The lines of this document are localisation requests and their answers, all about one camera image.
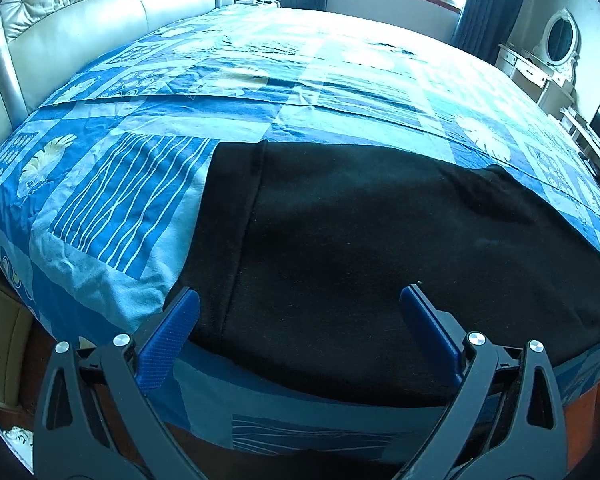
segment oval mirror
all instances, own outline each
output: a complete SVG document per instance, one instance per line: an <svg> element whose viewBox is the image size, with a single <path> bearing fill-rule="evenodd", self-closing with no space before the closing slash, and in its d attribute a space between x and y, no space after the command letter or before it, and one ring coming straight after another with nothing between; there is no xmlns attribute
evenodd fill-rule
<svg viewBox="0 0 600 480"><path fill-rule="evenodd" d="M569 20L560 18L549 32L547 53L553 62L563 60L569 54L573 44L573 27Z"/></svg>

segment tv stand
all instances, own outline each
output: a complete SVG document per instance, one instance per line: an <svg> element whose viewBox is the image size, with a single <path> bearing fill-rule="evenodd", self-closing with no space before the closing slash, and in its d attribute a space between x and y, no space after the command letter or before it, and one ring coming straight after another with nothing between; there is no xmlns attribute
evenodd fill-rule
<svg viewBox="0 0 600 480"><path fill-rule="evenodd" d="M575 147L581 153L581 158L590 167L596 181L600 183L600 138L576 118L573 110L562 108L560 111L564 114L564 119L561 123L558 121L555 123L573 140Z"/></svg>

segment metal screw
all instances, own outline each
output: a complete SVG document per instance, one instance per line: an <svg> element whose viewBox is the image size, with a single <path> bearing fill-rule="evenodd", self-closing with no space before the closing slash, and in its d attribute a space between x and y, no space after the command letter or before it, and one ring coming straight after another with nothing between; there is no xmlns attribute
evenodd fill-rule
<svg viewBox="0 0 600 480"><path fill-rule="evenodd" d="M131 341L131 338L127 334L119 334L113 338L113 344L115 346L126 346Z"/></svg>
<svg viewBox="0 0 600 480"><path fill-rule="evenodd" d="M469 340L469 343L476 346L482 346L487 342L487 338L480 332L471 332L467 336L467 339Z"/></svg>
<svg viewBox="0 0 600 480"><path fill-rule="evenodd" d="M61 341L56 345L56 352L64 354L69 349L69 343L67 341Z"/></svg>
<svg viewBox="0 0 600 480"><path fill-rule="evenodd" d="M538 352L539 354L544 351L544 345L535 339L529 342L529 348L531 348L534 352Z"/></svg>

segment vanity table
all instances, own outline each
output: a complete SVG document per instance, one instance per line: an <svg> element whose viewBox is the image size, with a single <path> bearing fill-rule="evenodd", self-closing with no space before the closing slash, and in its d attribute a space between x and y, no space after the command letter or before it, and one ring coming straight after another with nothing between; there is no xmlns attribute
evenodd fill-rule
<svg viewBox="0 0 600 480"><path fill-rule="evenodd" d="M578 59L578 27L568 10L556 12L546 24L533 53L510 43L500 44L496 67L504 72L547 114L558 120L571 96Z"/></svg>
<svg viewBox="0 0 600 480"><path fill-rule="evenodd" d="M561 108L573 105L573 84L530 52L501 44L496 67L507 74L546 113L562 118Z"/></svg>

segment white wall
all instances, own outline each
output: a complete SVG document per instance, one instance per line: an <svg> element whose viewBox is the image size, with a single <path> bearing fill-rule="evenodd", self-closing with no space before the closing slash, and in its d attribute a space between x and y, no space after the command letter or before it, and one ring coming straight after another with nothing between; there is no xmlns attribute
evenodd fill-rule
<svg viewBox="0 0 600 480"><path fill-rule="evenodd" d="M580 30L580 60L576 65L576 108L590 121L600 104L600 4L597 0L525 0L511 43L532 50L544 26L558 10L568 9Z"/></svg>
<svg viewBox="0 0 600 480"><path fill-rule="evenodd" d="M327 0L327 10L408 28L449 43L459 14L426 0Z"/></svg>

